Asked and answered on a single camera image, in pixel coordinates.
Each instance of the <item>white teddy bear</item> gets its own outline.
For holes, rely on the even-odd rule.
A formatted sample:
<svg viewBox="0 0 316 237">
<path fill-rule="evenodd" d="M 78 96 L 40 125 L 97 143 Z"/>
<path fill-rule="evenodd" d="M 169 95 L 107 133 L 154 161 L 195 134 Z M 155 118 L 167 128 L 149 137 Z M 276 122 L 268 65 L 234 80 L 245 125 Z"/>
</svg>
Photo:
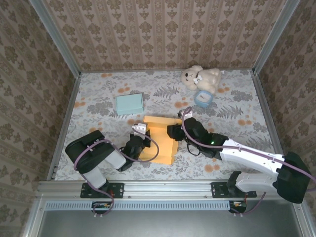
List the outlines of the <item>white teddy bear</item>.
<svg viewBox="0 0 316 237">
<path fill-rule="evenodd" d="M 203 69 L 201 66 L 195 65 L 184 70 L 181 74 L 181 81 L 190 90 L 196 88 L 206 90 L 215 94 L 221 81 L 221 71 L 219 69 Z"/>
</svg>

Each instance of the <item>patterned table surface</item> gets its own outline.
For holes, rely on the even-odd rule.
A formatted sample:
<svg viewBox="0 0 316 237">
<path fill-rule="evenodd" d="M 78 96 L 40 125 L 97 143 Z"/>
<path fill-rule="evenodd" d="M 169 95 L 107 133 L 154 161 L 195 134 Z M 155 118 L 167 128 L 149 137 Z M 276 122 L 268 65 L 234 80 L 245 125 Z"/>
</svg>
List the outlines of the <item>patterned table surface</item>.
<svg viewBox="0 0 316 237">
<path fill-rule="evenodd" d="M 175 118 L 180 109 L 193 107 L 194 117 L 208 131 L 224 134 L 234 140 L 266 152 L 273 147 L 265 124 L 249 70 L 225 71 L 220 88 L 211 106 L 204 109 L 193 101 L 196 91 L 189 91 L 180 82 L 179 71 L 90 73 L 81 75 L 79 92 L 68 127 L 64 149 L 55 180 L 81 180 L 65 147 L 89 132 L 99 129 L 105 137 L 122 147 L 129 140 L 131 126 L 142 121 L 144 115 Z M 141 114 L 118 116 L 115 97 L 143 93 Z M 100 164 L 109 180 L 183 180 L 227 179 L 234 170 L 252 170 L 233 162 L 197 157 L 179 142 L 172 165 L 134 163 L 125 172 L 118 172 L 109 164 Z"/>
</svg>

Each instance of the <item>gray floor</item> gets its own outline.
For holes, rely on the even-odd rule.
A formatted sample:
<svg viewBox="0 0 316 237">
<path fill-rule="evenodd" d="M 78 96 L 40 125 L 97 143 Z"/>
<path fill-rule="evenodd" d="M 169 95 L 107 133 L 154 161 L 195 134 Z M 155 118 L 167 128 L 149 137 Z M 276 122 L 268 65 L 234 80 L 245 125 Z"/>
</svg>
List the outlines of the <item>gray floor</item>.
<svg viewBox="0 0 316 237">
<path fill-rule="evenodd" d="M 293 206 L 263 201 L 243 217 L 228 211 L 47 211 L 40 237 L 300 237 Z"/>
</svg>

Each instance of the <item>damask wallpaper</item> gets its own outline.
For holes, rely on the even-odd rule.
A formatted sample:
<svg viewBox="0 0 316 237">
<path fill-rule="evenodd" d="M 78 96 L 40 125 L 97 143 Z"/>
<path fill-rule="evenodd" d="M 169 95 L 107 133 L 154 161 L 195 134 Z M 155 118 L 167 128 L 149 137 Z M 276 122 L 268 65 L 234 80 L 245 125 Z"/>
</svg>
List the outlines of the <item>damask wallpaper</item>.
<svg viewBox="0 0 316 237">
<path fill-rule="evenodd" d="M 18 236 L 45 180 L 74 78 L 27 0 L 0 1 L 0 236 Z"/>
<path fill-rule="evenodd" d="M 260 79 L 283 150 L 316 175 L 316 1 L 301 0 Z M 307 194 L 316 217 L 316 194 Z"/>
<path fill-rule="evenodd" d="M 251 68 L 285 0 L 44 0 L 82 71 Z"/>
</svg>

